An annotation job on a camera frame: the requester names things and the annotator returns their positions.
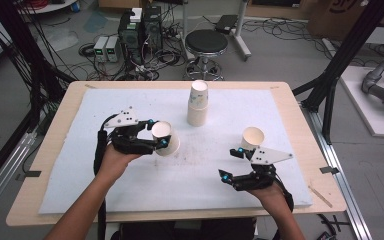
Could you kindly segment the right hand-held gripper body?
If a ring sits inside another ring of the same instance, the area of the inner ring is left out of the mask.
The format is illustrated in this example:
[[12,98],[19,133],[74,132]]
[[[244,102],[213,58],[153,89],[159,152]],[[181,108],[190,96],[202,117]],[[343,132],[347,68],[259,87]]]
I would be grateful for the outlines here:
[[237,184],[233,188],[237,191],[264,189],[276,180],[275,163],[289,160],[291,153],[282,152],[265,147],[256,147],[252,152],[252,158],[248,160],[252,171],[247,175],[235,176]]

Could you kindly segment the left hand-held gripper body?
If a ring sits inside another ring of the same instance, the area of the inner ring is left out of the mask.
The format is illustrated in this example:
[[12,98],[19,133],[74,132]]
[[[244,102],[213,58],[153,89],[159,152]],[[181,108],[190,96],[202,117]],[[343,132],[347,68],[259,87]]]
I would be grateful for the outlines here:
[[114,148],[124,154],[151,155],[154,150],[152,140],[140,139],[138,127],[140,120],[132,107],[113,114],[103,123],[103,129],[111,129],[107,140]]

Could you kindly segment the white paper cup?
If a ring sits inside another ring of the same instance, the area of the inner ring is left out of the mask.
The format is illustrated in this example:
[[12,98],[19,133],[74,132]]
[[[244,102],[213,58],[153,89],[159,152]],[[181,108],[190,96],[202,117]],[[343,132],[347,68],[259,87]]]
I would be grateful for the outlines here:
[[169,153],[158,154],[159,156],[166,157],[166,156],[172,155],[179,149],[180,147],[179,137],[169,122],[166,122],[166,121],[156,122],[156,124],[151,129],[151,133],[152,133],[153,139],[157,137],[171,136]]
[[252,150],[262,144],[265,139],[264,132],[257,127],[247,127],[242,133],[241,147]]

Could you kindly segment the stack of paper cups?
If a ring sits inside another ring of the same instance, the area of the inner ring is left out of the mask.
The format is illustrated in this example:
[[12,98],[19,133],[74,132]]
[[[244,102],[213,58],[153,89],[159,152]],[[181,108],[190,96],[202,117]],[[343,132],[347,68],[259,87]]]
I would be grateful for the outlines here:
[[195,127],[203,126],[206,122],[208,104],[207,82],[193,81],[188,100],[187,122]]

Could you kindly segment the person's left hand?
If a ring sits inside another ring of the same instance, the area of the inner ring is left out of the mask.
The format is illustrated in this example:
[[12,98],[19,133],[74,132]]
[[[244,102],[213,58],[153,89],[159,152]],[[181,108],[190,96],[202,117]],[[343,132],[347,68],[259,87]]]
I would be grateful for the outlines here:
[[138,154],[124,154],[112,144],[108,145],[95,181],[101,186],[111,187],[123,175],[129,163],[137,158]]

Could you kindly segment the white foam mat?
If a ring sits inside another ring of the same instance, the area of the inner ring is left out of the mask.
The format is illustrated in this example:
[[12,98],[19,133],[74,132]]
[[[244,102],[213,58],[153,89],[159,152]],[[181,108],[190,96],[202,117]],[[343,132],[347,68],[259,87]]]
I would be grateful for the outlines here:
[[65,212],[93,179],[97,133],[114,113],[131,108],[140,120],[169,122],[180,139],[172,155],[143,156],[132,161],[106,197],[110,212],[145,212],[247,208],[258,201],[221,181],[222,170],[233,175],[251,170],[248,160],[231,156],[244,129],[265,134],[263,144],[294,152],[270,90],[212,89],[208,115],[201,127],[186,120],[188,89],[89,89],[54,163],[39,209]]

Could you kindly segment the black tape piece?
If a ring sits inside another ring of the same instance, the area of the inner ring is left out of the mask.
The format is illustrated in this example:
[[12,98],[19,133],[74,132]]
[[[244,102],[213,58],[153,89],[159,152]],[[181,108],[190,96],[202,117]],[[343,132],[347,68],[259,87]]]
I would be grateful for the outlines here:
[[40,177],[42,171],[27,171],[25,173],[20,173],[16,176],[15,180],[17,181],[24,181],[25,178],[31,178],[31,177]]
[[322,174],[331,173],[332,175],[339,173],[340,171],[336,167],[326,166],[319,169]]

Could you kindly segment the thin wooden stick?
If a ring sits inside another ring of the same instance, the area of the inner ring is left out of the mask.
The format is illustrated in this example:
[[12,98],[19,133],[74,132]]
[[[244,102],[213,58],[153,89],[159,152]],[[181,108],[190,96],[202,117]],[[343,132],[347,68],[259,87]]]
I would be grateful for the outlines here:
[[328,207],[332,208],[333,207],[333,204],[327,199],[325,198],[319,191],[317,191],[315,188],[313,188],[312,186],[308,186],[308,188],[320,199],[322,200]]

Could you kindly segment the light wooden table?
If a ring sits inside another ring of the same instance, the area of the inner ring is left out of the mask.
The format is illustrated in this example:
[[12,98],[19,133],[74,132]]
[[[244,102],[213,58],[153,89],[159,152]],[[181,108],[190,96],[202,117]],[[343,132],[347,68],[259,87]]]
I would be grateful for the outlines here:
[[[272,91],[274,101],[280,107],[279,114],[294,150],[291,159],[278,162],[275,167],[286,189],[293,196],[295,213],[333,213],[345,210],[345,200],[333,176],[322,174],[319,170],[325,167],[326,161],[287,83],[212,81],[208,86],[209,92],[212,89]],[[188,89],[190,91],[191,84],[188,81],[76,81],[70,84],[32,165],[33,171],[42,171],[42,173],[40,177],[24,180],[7,216],[8,225],[54,224],[67,211],[42,214],[39,209],[56,158],[62,150],[83,96],[89,89]],[[308,188],[309,185],[327,198],[333,207],[328,207],[320,200]],[[107,219],[110,222],[136,222],[262,216],[265,211],[259,201],[258,203],[256,207],[202,210],[110,212],[107,209]]]

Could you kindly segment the grey power supply unit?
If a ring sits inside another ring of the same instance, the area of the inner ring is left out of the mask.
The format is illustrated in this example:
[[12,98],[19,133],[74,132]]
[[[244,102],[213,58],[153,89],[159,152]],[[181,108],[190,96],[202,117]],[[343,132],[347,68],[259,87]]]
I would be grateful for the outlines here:
[[94,45],[95,58],[98,62],[107,62],[106,43],[108,38],[101,36]]
[[117,62],[120,56],[120,43],[117,36],[110,36],[106,43],[107,57],[110,62]]

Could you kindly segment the black computer tower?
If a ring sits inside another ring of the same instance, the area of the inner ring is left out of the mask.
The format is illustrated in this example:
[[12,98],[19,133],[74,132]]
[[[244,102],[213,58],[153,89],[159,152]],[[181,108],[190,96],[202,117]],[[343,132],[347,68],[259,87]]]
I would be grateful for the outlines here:
[[146,42],[152,50],[161,50],[162,27],[161,27],[161,7],[150,6],[144,9],[143,23],[145,27]]
[[123,53],[130,56],[131,60],[138,64],[143,64],[142,46],[144,43],[144,30],[141,22],[133,22],[131,17],[135,14],[132,10],[127,10],[121,16],[118,35],[121,43],[124,45]]

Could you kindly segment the black round stool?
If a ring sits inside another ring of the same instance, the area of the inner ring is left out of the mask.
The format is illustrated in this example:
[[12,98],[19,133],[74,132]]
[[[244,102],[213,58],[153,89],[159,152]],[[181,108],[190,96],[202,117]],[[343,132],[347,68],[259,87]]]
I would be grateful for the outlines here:
[[214,58],[221,56],[227,46],[226,37],[215,30],[200,29],[189,33],[185,47],[194,59],[187,63],[184,77],[191,80],[223,80],[222,68]]

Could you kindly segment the white platform board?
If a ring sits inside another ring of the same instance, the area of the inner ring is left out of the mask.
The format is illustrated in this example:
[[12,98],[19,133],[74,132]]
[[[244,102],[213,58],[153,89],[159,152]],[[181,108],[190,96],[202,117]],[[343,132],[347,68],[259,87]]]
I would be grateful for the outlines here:
[[361,90],[363,78],[371,70],[371,67],[349,66],[341,76],[341,83],[371,135],[384,137],[384,104]]

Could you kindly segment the flat black device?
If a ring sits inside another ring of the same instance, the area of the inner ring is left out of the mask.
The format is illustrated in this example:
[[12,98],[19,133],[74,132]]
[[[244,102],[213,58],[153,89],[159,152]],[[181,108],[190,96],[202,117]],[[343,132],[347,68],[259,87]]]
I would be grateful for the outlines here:
[[237,15],[222,15],[215,25],[215,30],[223,34],[229,34],[237,20]]

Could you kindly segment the black metal frame post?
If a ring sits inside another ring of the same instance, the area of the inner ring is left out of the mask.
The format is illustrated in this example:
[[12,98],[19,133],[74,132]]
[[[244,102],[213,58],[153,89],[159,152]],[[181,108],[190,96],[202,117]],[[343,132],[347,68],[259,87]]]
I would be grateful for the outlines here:
[[50,105],[55,109],[75,78],[47,61],[17,6],[15,0],[0,0],[0,23],[11,40],[11,44],[5,43],[0,30],[0,46],[29,90],[31,109],[27,116],[32,130],[40,122],[42,108]]
[[329,145],[332,144],[330,133],[336,85],[383,17],[384,0],[369,0],[325,70],[317,78],[292,90],[294,96],[310,90],[308,97],[301,102],[310,112],[317,112],[320,104],[325,102],[321,134]]

